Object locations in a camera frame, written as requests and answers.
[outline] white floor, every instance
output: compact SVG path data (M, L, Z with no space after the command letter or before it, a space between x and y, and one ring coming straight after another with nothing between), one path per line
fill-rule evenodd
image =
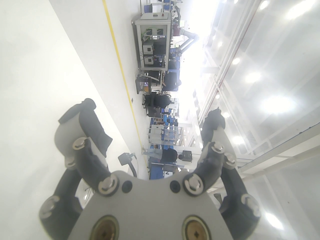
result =
M139 136L146 145L149 119L135 89L131 26L140 1L106 3ZM113 138L107 151L111 171L127 171L117 157L135 152L139 178L147 179L148 173L102 0L0 4L1 234L3 239L46 239L38 211L65 170L53 139L57 120L70 106L87 97L96 102L96 113Z

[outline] person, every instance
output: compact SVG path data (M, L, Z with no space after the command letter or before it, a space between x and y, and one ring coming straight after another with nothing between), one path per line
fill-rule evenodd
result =
M162 87L162 91L173 91L174 89L178 88L182 82L181 80L177 80L176 82L175 81L172 81L172 80L169 80L169 81L166 81L166 83L162 82L163 84L163 87Z
M183 159L183 155L179 154L172 148L159 149L159 148L142 148L142 154L156 159L160 159L162 163L176 162L177 158Z

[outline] lab equipment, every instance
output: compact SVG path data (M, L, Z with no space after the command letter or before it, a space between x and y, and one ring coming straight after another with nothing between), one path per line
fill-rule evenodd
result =
M143 43L142 46L143 54L151 54L153 55L153 41L147 40Z
M171 13L144 13L135 21L140 69L142 71L167 71L170 50ZM163 59L153 61L146 55L157 55Z
M221 111L210 113L204 122L209 125L203 131L206 129L206 137L211 139L203 144L197 168L158 181L140 180L123 171L111 173L98 149L101 141L93 138L100 123L84 118L85 114L81 111L65 120L55 134L67 170L39 211L52 239L240 240L253 232L260 208L237 172ZM219 177L227 196L218 210L206 190ZM74 196L81 178L95 190L84 209Z

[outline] bolt head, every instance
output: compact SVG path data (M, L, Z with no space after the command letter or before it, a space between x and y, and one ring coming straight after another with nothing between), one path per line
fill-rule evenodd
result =
M80 150L82 148L85 147L85 140L87 139L87 137L80 137L78 138L76 141L73 142L72 144L72 148L74 150Z
M116 192L118 188L118 178L112 173L98 184L98 191L102 195L111 195Z
M189 185L194 191L200 188L200 182L194 176L189 178Z
M250 194L243 194L241 196L242 204L248 206L255 217L261 217L261 211L257 200Z
M236 161L233 159L233 156L231 154L226 154L226 159L229 163L234 164Z
M51 216L52 211L55 209L56 203L60 201L59 196L51 196L42 204L39 212L40 219L46 219Z
M101 188L107 191L112 187L112 184L113 184L113 180L111 179L111 177L107 177L104 179L104 181L101 182Z
M219 141L214 142L211 148L213 151L217 153L223 153L223 149L224 149L223 145Z

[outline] electrical box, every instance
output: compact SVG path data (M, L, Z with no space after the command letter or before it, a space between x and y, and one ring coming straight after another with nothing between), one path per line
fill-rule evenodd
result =
M171 38L171 13L144 13L135 21L141 71L167 71Z
M143 54L153 55L153 41L147 40L142 45Z
M144 56L144 65L153 65L153 56Z

